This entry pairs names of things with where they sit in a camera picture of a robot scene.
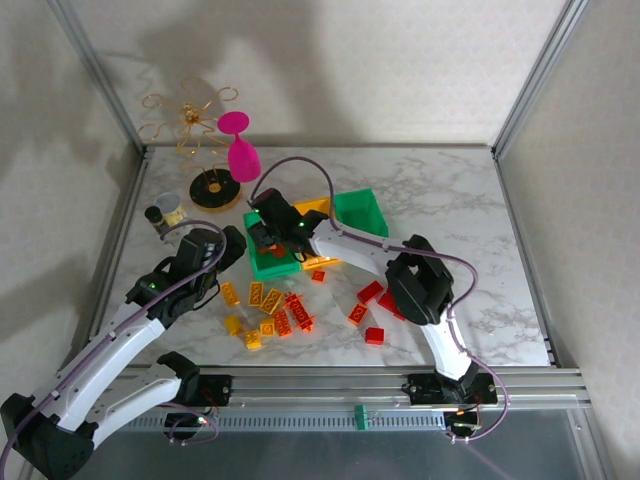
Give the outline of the long orange lego brick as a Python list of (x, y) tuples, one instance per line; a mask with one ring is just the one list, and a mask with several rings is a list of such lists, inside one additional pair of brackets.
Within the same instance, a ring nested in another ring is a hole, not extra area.
[(304, 333), (312, 332), (315, 317), (308, 313), (301, 296), (295, 293), (289, 293), (285, 297), (284, 308), (290, 314), (296, 328)]

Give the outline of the green plastic bin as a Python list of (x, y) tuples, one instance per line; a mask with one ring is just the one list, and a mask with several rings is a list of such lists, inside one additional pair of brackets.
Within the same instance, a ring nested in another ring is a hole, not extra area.
[(371, 188), (339, 193), (334, 197), (339, 222), (370, 234), (387, 237), (388, 225)]
[(244, 227), (246, 230), (247, 246), (250, 263), (254, 276), (258, 281), (266, 281), (288, 275), (293, 275), (302, 271), (301, 263), (288, 261), (287, 259), (275, 258), (270, 253), (261, 254), (249, 235), (249, 228), (260, 222), (260, 217), (255, 212), (243, 215)]

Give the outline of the yellow plastic bin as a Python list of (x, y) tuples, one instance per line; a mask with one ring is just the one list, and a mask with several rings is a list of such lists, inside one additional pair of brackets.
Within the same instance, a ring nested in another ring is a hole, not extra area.
[[(305, 215), (310, 210), (316, 210), (321, 213), (329, 213), (329, 198), (319, 198), (315, 200), (308, 200), (304, 202), (298, 202), (294, 204), (294, 207), (301, 215)], [(339, 264), (340, 260), (336, 258), (326, 256), (307, 256), (307, 260), (301, 263), (303, 271), (313, 270), (316, 268), (323, 268), (329, 265)]]

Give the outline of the pink wine glass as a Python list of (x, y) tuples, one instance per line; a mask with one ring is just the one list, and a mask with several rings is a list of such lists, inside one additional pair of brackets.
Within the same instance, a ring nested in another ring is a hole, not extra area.
[(239, 183), (256, 180), (262, 171), (257, 150), (242, 137), (249, 124), (249, 116), (241, 111), (227, 112), (217, 122), (220, 132), (233, 137), (228, 149), (227, 160), (232, 178)]

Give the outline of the small cup with contents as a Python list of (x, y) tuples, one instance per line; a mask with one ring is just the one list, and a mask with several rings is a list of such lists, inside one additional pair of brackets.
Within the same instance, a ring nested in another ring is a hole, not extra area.
[(186, 213), (182, 206), (180, 196), (177, 193), (162, 193), (156, 197), (153, 205), (160, 210), (164, 221), (170, 227), (180, 224), (186, 218)]

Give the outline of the small dark bottle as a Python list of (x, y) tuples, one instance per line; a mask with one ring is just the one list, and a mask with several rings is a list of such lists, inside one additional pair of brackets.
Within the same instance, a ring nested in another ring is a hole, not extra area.
[(164, 237), (171, 229), (160, 208), (155, 205), (146, 208), (144, 216), (160, 237)]

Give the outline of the grey metal sheet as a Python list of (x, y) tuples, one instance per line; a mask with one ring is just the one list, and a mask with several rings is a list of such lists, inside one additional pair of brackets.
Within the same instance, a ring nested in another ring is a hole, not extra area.
[(435, 432), (229, 433), (171, 447), (158, 435), (107, 440), (71, 480), (614, 480), (561, 433), (451, 444)]

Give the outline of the aluminium side rail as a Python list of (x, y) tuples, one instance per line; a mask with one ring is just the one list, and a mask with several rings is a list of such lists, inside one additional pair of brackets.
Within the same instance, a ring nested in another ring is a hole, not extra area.
[(531, 258), (529, 256), (529, 253), (527, 252), (527, 248), (525, 245), (525, 238), (524, 238), (524, 231), (521, 228), (520, 222), (518, 220), (517, 217), (517, 212), (515, 209), (515, 205), (513, 203), (511, 194), (509, 192), (504, 174), (502, 172), (502, 167), (500, 164), (500, 160), (499, 160), (499, 156), (498, 154), (495, 152), (495, 149), (492, 148), (491, 149), (491, 155), (492, 155), (492, 159), (493, 159), (493, 163), (495, 166), (495, 170), (496, 170), (496, 175), (500, 184), (500, 188), (505, 200), (505, 205), (506, 205), (506, 209), (509, 215), (509, 219), (512, 225), (512, 229), (514, 232), (514, 236), (515, 236), (515, 240), (516, 240), (516, 244), (517, 244), (517, 248), (519, 251), (519, 255), (521, 258), (521, 262), (523, 265), (523, 269), (524, 269), (524, 274), (527, 280), (527, 284), (528, 284), (528, 288), (529, 288), (529, 292), (532, 298), (532, 302), (533, 302), (533, 306), (538, 318), (538, 323), (540, 325), (541, 328), (541, 332), (542, 332), (542, 337), (543, 340), (545, 342), (545, 347), (547, 350), (547, 356), (549, 358), (549, 362), (550, 365), (552, 367), (557, 367), (559, 368), (562, 363), (558, 357), (558, 352), (557, 352), (557, 348), (555, 345), (555, 341), (552, 337), (552, 334), (549, 330), (549, 323), (548, 323), (548, 317), (547, 317), (547, 311), (546, 311), (546, 307), (544, 305), (544, 302), (542, 300), (541, 297), (541, 293), (539, 290), (539, 287), (537, 285), (536, 279), (535, 279), (535, 275), (534, 275), (534, 271), (533, 271), (533, 266), (531, 263)]
[(124, 250), (128, 232), (133, 221), (136, 204), (140, 196), (146, 171), (149, 164), (149, 156), (153, 155), (153, 150), (144, 148), (141, 154), (139, 165), (135, 170), (132, 183), (127, 190), (126, 204), (122, 211), (119, 222), (117, 223), (116, 236), (112, 242), (109, 250), (109, 256), (105, 265), (100, 285), (98, 289), (98, 296), (94, 305), (91, 321), (88, 327), (87, 339), (91, 340), (99, 331), (102, 324), (105, 311), (109, 302), (111, 290), (113, 288), (114, 279), (117, 273), (120, 258)]

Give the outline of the wide aluminium mounting rail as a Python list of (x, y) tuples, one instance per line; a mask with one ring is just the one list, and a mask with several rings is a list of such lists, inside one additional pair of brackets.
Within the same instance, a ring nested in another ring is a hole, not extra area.
[[(418, 403), (421, 380), (431, 373), (420, 366), (363, 367), (203, 367), (203, 377), (231, 378), (227, 407), (231, 410), (338, 411), (358, 404), (372, 410), (449, 410), (446, 404)], [(498, 367), (504, 385), (491, 381), (470, 401), (497, 411), (510, 401), (513, 410), (589, 408), (591, 399), (576, 368)]]

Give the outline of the thin aluminium rail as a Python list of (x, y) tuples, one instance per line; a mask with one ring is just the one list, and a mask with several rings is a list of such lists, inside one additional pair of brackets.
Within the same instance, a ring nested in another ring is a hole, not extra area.
[(487, 143), (482, 142), (338, 142), (338, 143), (309, 143), (309, 142), (294, 142), (291, 144), (282, 142), (258, 142), (254, 144), (258, 149), (260, 148), (293, 148), (293, 149), (310, 149), (310, 148), (444, 148), (444, 149), (476, 149), (476, 148), (491, 148)]

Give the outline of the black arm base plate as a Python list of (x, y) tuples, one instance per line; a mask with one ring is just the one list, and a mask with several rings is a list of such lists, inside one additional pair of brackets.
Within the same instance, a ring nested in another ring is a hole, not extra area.
[(226, 407), (233, 390), (231, 375), (201, 375), (197, 387), (197, 401), (204, 406)]
[(488, 373), (451, 380), (438, 373), (410, 374), (402, 391), (415, 405), (496, 405), (497, 387)]

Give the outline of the aluminium frame post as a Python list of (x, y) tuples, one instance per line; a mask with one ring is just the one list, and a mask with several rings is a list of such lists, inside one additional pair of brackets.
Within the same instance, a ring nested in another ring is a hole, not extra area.
[(533, 66), (491, 147), (495, 162), (502, 158), (525, 121), (536, 98), (559, 61), (590, 0), (565, 0)]
[(134, 131), (134, 124), (119, 98), (113, 83), (109, 79), (106, 68), (94, 49), (70, 0), (44, 1), (69, 40), (78, 59), (89, 75), (93, 86), (105, 101), (110, 114), (124, 134), (126, 140), (137, 154), (142, 156), (146, 152), (146, 146)]

